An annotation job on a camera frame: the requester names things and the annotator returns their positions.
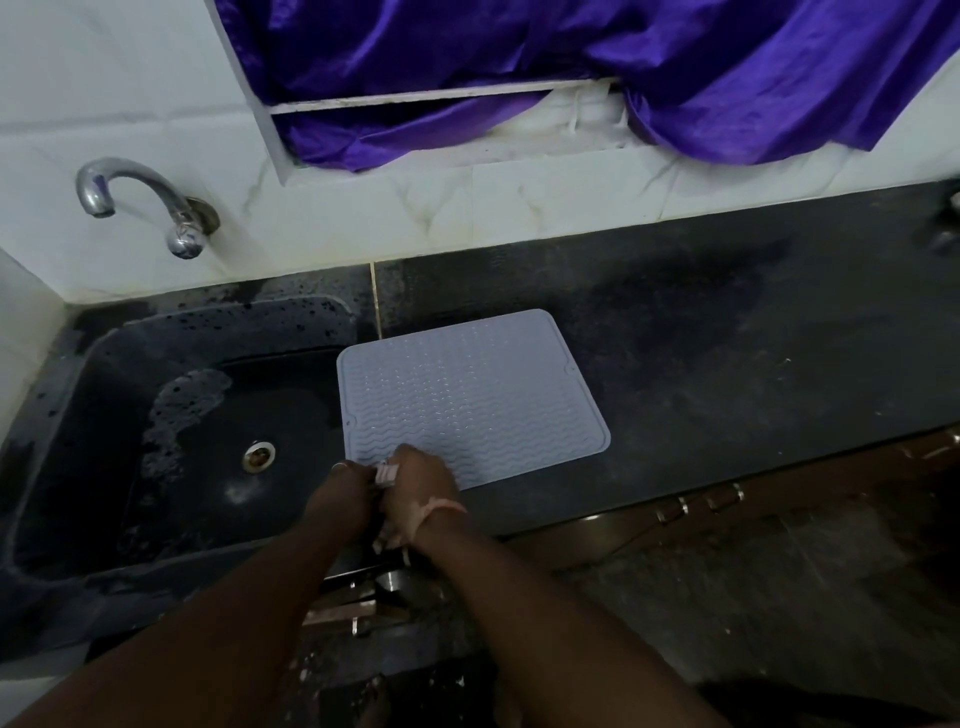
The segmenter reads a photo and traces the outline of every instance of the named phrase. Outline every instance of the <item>purple curtain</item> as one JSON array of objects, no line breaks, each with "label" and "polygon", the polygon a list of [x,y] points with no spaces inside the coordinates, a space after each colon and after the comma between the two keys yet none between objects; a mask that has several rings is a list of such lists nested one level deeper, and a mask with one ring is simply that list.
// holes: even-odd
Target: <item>purple curtain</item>
[{"label": "purple curtain", "polygon": [[[633,129],[757,164],[872,149],[960,49],[958,0],[216,0],[264,103],[618,76]],[[304,161],[358,171],[458,144],[541,94],[275,116]]]}]

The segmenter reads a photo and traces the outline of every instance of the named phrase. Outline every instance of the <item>drain ring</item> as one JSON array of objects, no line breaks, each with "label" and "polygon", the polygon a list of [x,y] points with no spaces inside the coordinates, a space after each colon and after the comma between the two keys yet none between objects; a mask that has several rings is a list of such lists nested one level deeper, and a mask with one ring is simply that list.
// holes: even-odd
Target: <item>drain ring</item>
[{"label": "drain ring", "polygon": [[276,460],[276,448],[273,443],[265,440],[255,442],[243,453],[243,460],[240,461],[244,472],[251,475],[263,473],[267,468],[274,464]]}]

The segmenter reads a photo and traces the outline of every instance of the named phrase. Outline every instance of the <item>hand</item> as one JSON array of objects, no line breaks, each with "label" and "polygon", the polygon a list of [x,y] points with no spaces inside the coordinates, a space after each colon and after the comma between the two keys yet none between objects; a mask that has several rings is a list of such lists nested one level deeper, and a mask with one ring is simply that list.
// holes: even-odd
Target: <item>hand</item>
[{"label": "hand", "polygon": [[313,492],[303,508],[307,522],[319,518],[333,518],[354,539],[363,533],[370,522],[372,494],[370,484],[375,468],[342,460],[333,466],[324,484]]},{"label": "hand", "polygon": [[429,523],[452,525],[466,520],[464,514],[444,508],[434,511],[420,524],[421,507],[432,497],[460,502],[457,483],[442,459],[413,446],[401,445],[390,462],[399,468],[396,484],[384,493],[382,509],[407,543],[418,546],[420,533]]}]

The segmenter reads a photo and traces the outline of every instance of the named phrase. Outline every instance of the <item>person's left arm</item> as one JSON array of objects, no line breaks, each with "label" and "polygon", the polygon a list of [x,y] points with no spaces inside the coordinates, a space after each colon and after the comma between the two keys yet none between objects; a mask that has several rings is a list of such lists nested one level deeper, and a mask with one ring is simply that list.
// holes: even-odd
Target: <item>person's left arm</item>
[{"label": "person's left arm", "polygon": [[246,726],[262,718],[337,552],[366,527],[373,470],[334,467],[303,519],[16,718],[34,726]]}]

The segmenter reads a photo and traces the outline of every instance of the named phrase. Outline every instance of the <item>person's left hand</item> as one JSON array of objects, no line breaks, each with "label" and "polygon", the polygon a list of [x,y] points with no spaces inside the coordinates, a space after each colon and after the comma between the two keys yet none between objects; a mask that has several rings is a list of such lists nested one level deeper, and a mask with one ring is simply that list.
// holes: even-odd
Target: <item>person's left hand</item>
[{"label": "person's left hand", "polygon": [[376,468],[342,460],[333,466],[324,484],[313,492],[303,508],[303,519],[331,517],[348,530],[350,538],[363,533],[372,513],[370,484]]}]

